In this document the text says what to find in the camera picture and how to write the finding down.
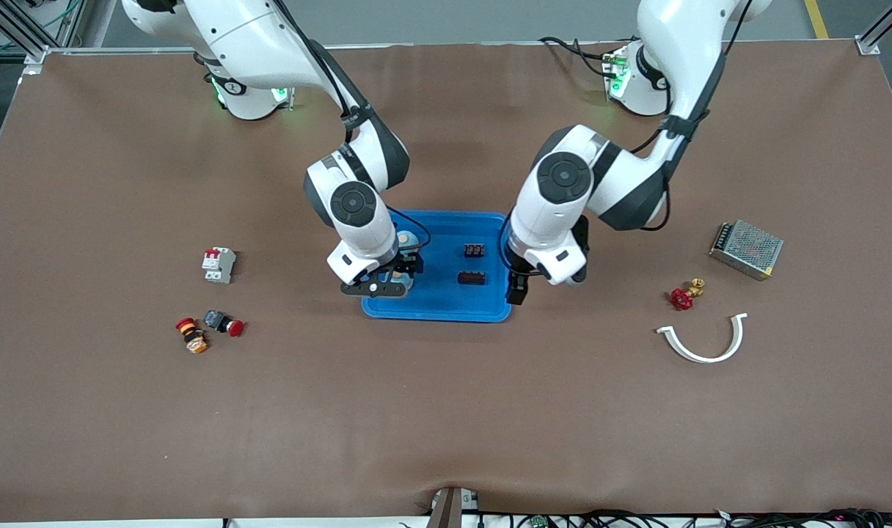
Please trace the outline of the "aluminium frame post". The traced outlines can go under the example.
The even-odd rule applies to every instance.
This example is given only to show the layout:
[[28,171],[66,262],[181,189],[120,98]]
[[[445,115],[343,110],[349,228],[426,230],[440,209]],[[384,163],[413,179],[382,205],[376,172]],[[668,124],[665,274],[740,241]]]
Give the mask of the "aluminium frame post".
[[43,60],[46,51],[57,44],[45,27],[15,0],[0,0],[0,32],[9,40],[9,47],[20,49],[30,64]]
[[861,56],[879,56],[879,42],[892,30],[892,1],[854,41]]

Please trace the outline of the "metal mesh power supply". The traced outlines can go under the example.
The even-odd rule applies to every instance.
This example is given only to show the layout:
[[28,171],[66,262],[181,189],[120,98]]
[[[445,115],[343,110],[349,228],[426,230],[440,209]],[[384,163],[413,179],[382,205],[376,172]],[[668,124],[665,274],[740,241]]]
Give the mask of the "metal mesh power supply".
[[781,238],[736,220],[720,225],[708,255],[762,282],[771,277],[782,247]]

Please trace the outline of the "red push button blue block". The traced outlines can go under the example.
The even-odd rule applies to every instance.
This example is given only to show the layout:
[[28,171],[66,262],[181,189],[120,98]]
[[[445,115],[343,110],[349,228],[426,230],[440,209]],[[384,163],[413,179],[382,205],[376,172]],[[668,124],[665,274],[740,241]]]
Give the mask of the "red push button blue block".
[[226,315],[218,310],[209,310],[204,317],[204,324],[218,333],[229,337],[240,337],[244,333],[244,322]]

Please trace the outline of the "blue plastic tray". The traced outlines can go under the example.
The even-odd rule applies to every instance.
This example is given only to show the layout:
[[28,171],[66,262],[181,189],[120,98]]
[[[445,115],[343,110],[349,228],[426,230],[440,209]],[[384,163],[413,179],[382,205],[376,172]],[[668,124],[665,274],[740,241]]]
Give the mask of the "blue plastic tray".
[[[503,322],[512,313],[506,303],[508,271],[499,256],[497,235],[505,219],[501,213],[407,210],[391,213],[399,230],[415,233],[425,270],[417,274],[403,298],[363,298],[362,310],[385,320],[432,320],[447,322]],[[466,243],[486,245],[483,258],[464,257]],[[486,285],[460,285],[459,271],[483,271]]]

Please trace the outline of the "large table cover mat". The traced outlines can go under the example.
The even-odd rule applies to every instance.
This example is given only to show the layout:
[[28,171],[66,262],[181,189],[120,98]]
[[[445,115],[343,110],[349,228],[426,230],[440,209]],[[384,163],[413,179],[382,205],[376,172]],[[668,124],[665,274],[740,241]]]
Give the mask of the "large table cover mat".
[[[0,522],[403,516],[449,485],[519,513],[892,511],[879,58],[738,44],[667,227],[593,220],[586,284],[536,278],[499,324],[343,297],[301,189],[342,134],[318,92],[234,120],[185,54],[51,56],[21,81],[0,136]],[[736,220],[783,241],[768,280],[708,255]],[[230,284],[205,281],[211,247],[237,254]],[[722,363],[655,333],[718,356],[740,313]]]

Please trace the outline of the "white red circuit breaker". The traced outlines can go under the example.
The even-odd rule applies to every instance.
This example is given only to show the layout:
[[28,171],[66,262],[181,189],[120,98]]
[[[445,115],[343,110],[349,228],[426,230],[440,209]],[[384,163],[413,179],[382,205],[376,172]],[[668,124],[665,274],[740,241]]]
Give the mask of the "white red circuit breaker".
[[211,247],[202,254],[202,271],[205,281],[230,284],[237,254],[226,247]]

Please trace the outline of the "red push button orange block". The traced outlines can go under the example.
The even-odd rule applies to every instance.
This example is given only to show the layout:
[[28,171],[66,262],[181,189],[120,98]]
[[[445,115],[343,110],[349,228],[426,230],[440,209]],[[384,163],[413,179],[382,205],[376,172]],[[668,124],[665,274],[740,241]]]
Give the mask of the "red push button orange block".
[[208,341],[205,338],[204,331],[201,330],[194,318],[182,318],[179,320],[175,328],[183,337],[183,341],[188,351],[193,354],[204,352],[208,348]]

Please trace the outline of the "white curved plastic strip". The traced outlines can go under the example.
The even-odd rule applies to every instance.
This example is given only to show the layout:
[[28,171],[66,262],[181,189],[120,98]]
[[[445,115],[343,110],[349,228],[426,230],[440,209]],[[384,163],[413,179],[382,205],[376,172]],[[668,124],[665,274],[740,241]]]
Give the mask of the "white curved plastic strip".
[[668,347],[676,353],[678,356],[683,358],[684,360],[690,361],[695,364],[717,364],[727,361],[731,357],[734,357],[735,354],[740,350],[742,345],[742,338],[744,337],[744,320],[747,320],[747,313],[740,313],[737,315],[732,315],[730,318],[731,322],[731,341],[728,344],[728,347],[722,354],[713,357],[706,357],[695,354],[693,351],[688,350],[687,347],[683,343],[681,343],[680,338],[672,326],[664,326],[655,330],[655,333],[662,335],[667,341]]

